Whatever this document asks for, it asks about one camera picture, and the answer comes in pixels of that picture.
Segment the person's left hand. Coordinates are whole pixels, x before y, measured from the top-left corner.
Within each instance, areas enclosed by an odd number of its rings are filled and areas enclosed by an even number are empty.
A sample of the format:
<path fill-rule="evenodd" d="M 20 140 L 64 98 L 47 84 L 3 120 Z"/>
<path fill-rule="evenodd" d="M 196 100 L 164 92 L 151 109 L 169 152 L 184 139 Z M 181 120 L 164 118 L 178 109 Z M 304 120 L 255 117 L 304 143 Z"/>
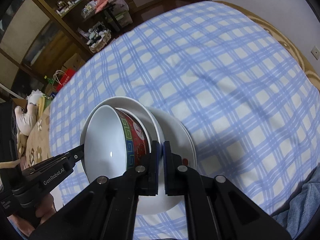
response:
<path fill-rule="evenodd" d="M 42 198 L 39 204 L 36 206 L 35 216 L 40 218 L 40 224 L 43 224 L 46 220 L 48 220 L 52 215 L 56 213 L 54 208 L 54 197 L 49 193 L 45 197 Z M 29 237 L 31 233 L 35 230 L 32 224 L 17 216 L 11 215 L 9 216 L 9 220 L 21 233 L 23 233 L 26 237 Z"/>

